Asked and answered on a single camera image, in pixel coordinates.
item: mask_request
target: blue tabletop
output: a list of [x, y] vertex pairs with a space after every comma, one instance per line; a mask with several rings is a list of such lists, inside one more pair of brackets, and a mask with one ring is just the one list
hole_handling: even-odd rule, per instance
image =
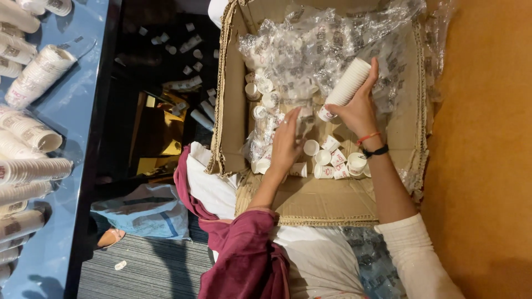
[[[93, 160], [96, 159], [100, 130], [95, 128], [98, 124], [95, 118], [103, 117], [98, 105], [104, 104], [98, 104], [98, 97], [104, 98], [102, 102], [106, 101], [105, 85], [109, 84], [111, 52], [114, 51], [114, 44], [109, 45], [109, 40], [114, 37], [109, 37], [106, 32], [116, 30], [120, 14], [117, 3], [114, 0], [74, 1], [69, 15], [60, 17], [48, 13], [41, 20], [41, 29], [28, 35], [27, 40], [37, 44], [39, 50], [47, 44], [63, 44], [79, 36], [95, 39], [96, 45], [28, 108], [39, 120], [64, 136], [63, 146], [52, 155], [73, 160], [75, 167], [56, 192], [43, 200], [30, 201], [29, 208], [48, 206], [51, 217], [44, 228], [23, 246], [13, 275], [2, 289], [5, 299], [62, 298], [65, 288], [77, 288], [81, 262], [73, 258], [79, 246], [76, 239], [80, 238], [75, 230], [85, 229], [86, 232], [90, 203], [86, 202], [89, 199], [82, 198], [82, 194], [84, 185], [89, 188], [94, 183], [95, 169], [91, 166], [96, 162]], [[103, 67], [103, 60], [109, 68]], [[2, 100], [12, 81], [2, 78]], [[80, 208], [82, 200], [85, 200], [83, 209]], [[77, 221], [82, 223], [80, 228], [76, 226]]]

